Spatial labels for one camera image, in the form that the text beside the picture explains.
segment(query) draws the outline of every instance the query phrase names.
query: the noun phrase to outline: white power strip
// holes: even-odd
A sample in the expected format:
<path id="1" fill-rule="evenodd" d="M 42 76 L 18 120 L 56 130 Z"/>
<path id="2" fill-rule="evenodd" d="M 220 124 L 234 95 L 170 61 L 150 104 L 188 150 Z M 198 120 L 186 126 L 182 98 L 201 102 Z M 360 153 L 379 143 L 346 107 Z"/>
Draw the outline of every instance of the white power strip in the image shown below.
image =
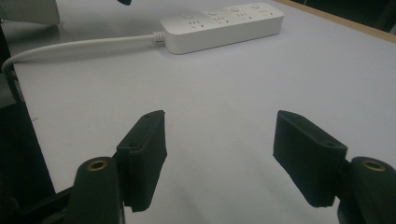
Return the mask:
<path id="1" fill-rule="evenodd" d="M 254 3 L 169 17 L 161 24 L 168 50 L 184 54 L 276 35 L 283 15 L 268 4 Z"/>

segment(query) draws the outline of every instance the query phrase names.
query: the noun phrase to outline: cable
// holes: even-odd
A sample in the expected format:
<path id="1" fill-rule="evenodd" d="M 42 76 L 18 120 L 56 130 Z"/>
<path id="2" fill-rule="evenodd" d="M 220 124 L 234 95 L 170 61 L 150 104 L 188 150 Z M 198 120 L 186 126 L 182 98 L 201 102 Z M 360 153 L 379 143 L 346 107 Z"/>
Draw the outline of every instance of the cable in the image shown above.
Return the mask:
<path id="1" fill-rule="evenodd" d="M 19 53 L 7 59 L 2 67 L 2 73 L 7 78 L 17 79 L 16 76 L 13 76 L 10 71 L 10 67 L 12 64 L 22 61 L 32 55 L 37 53 L 47 52 L 56 49 L 67 49 L 72 47 L 80 47 L 80 46 L 95 46 L 101 45 L 105 43 L 119 43 L 119 42 L 129 42 L 129 41 L 141 41 L 141 40 L 153 40 L 155 42 L 163 42 L 164 35 L 163 32 L 154 32 L 152 35 L 139 35 L 139 36 L 129 36 L 129 37 L 118 37 L 118 38 L 106 38 L 106 39 L 93 39 L 93 40 L 81 40 L 57 45 L 49 45 L 46 47 L 38 48 L 38 49 L 29 49 L 25 52 Z"/>

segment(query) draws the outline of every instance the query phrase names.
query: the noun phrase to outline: table surface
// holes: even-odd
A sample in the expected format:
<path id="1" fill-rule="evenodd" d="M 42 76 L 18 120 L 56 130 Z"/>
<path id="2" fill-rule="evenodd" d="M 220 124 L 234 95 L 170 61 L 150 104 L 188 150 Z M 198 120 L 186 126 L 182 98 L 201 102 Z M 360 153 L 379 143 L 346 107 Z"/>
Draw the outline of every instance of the table surface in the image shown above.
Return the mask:
<path id="1" fill-rule="evenodd" d="M 230 1 L 59 0 L 57 27 L 4 22 L 12 54 L 76 40 L 147 35 L 159 19 Z M 278 110 L 309 118 L 396 167 L 396 45 L 277 2 L 279 35 L 174 55 L 138 42 L 67 49 L 17 63 L 56 190 L 84 161 L 112 156 L 144 114 L 163 109 L 168 158 L 150 209 L 128 223 L 338 223 L 313 208 L 273 158 Z"/>

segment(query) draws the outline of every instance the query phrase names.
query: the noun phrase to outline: dark floor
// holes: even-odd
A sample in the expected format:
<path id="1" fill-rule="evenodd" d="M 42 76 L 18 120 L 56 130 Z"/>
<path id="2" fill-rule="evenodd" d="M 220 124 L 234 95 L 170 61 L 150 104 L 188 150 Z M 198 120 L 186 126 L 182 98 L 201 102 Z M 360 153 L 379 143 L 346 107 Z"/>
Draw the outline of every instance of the dark floor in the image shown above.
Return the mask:
<path id="1" fill-rule="evenodd" d="M 389 33 L 396 23 L 396 0 L 292 0 Z"/>

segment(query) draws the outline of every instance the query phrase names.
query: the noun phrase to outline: brass insert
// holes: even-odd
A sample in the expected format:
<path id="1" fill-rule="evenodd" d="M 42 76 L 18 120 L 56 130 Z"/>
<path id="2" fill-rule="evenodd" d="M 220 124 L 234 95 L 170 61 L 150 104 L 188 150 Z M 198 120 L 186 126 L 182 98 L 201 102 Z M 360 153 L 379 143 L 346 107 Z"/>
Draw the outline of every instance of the brass insert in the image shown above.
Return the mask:
<path id="1" fill-rule="evenodd" d="M 374 171 L 378 171 L 378 172 L 384 172 L 387 170 L 387 168 L 385 168 L 384 165 L 382 165 L 381 163 L 379 163 L 377 161 L 362 161 L 361 163 L 363 164 L 363 166 L 365 166 L 366 168 L 368 168 L 370 170 L 374 170 Z"/>
<path id="2" fill-rule="evenodd" d="M 88 164 L 87 169 L 89 171 L 98 171 L 105 169 L 107 165 L 108 163 L 105 160 L 92 161 L 90 164 Z"/>

